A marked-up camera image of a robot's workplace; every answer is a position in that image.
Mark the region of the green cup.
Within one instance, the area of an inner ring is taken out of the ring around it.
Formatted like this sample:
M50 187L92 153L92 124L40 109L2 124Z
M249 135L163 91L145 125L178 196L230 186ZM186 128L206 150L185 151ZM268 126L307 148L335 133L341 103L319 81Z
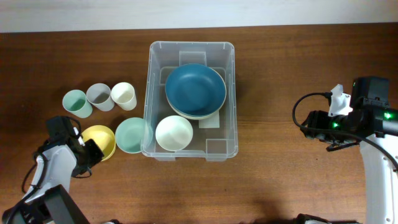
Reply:
M79 118L87 118L93 112L90 102L81 90L70 90L66 93L62 105L65 110Z

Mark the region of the yellow small bowl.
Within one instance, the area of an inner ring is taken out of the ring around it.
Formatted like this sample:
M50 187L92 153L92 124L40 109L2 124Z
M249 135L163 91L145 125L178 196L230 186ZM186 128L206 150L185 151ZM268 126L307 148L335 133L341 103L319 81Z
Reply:
M102 150L104 156L102 161L108 160L116 150L116 137L114 132L107 126L94 125L82 132L83 140L94 140L98 147Z

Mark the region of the mint green small bowl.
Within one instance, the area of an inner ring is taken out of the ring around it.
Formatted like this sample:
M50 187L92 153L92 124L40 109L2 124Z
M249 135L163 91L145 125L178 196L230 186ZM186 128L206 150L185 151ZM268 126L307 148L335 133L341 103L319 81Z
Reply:
M116 129L116 145L128 154L142 152L142 147L151 143L153 129L143 118L128 118Z

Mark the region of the white small bowl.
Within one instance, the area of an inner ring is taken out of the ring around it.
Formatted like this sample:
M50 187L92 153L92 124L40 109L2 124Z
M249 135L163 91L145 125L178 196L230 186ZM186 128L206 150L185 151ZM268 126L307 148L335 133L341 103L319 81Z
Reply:
M185 149L193 139L193 127L182 116L168 116L161 120L155 130L155 138L159 146L167 151Z

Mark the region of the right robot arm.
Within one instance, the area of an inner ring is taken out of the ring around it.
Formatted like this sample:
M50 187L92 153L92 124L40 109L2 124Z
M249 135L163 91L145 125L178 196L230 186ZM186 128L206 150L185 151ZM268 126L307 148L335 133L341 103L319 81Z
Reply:
M359 146L366 175L366 223L397 223L397 110L388 101L389 80L360 77L351 94L342 85L322 93L328 111L311 111L296 122L327 151Z

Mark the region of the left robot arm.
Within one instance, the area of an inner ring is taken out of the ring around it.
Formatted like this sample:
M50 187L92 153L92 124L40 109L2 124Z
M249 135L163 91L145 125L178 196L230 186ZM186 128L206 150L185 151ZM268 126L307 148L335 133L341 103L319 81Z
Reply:
M88 223L69 195L70 182L90 177L104 154L93 139L83 140L75 118L56 116L46 121L46 127L49 138L33 154L32 183L3 213L3 223Z

